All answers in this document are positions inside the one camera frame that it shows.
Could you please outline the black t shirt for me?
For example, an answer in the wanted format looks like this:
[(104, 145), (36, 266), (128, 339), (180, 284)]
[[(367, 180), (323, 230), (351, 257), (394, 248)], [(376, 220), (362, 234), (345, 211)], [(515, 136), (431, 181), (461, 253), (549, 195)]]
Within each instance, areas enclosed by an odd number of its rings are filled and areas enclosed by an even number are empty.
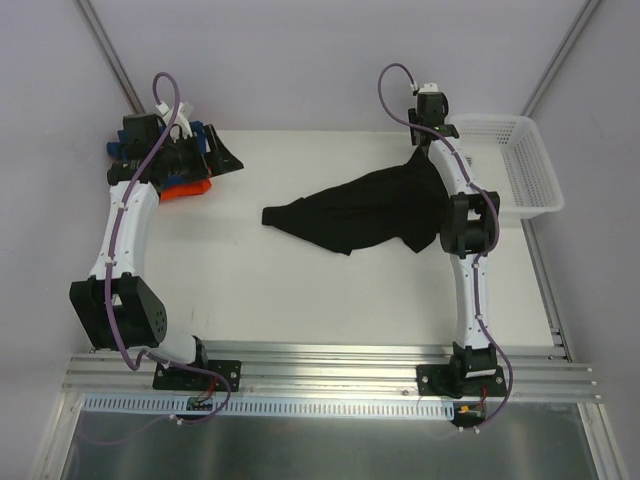
[(347, 256), (393, 238), (419, 253), (439, 234), (448, 199), (435, 166), (416, 149), (402, 165), (266, 207), (262, 224)]

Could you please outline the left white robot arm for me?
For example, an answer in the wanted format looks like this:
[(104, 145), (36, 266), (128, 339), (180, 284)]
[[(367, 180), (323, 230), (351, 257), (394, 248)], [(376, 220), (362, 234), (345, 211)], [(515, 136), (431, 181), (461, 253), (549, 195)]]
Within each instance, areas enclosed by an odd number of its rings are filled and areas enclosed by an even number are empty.
[(71, 304), (95, 349), (121, 353), (132, 369), (143, 355), (176, 364), (176, 377), (199, 388), (210, 375), (201, 340), (169, 329), (163, 302), (143, 278), (148, 231), (164, 194), (188, 196), (197, 183), (244, 165), (213, 125), (180, 125), (154, 113), (124, 117), (107, 153), (104, 238), (87, 279), (71, 284)]

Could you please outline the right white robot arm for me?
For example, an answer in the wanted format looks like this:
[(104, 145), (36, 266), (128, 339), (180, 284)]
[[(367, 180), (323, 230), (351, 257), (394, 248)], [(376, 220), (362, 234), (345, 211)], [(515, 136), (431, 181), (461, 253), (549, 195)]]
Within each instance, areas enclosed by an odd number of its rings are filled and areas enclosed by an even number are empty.
[(488, 253), (497, 245), (500, 196), (481, 187), (465, 158), (456, 127), (447, 122), (448, 99), (434, 83), (414, 89), (409, 110), (412, 144), (434, 165), (447, 194), (440, 244), (450, 255), (457, 298), (457, 333), (444, 364), (417, 367), (422, 395), (454, 399), (504, 397), (498, 351), (488, 330)]

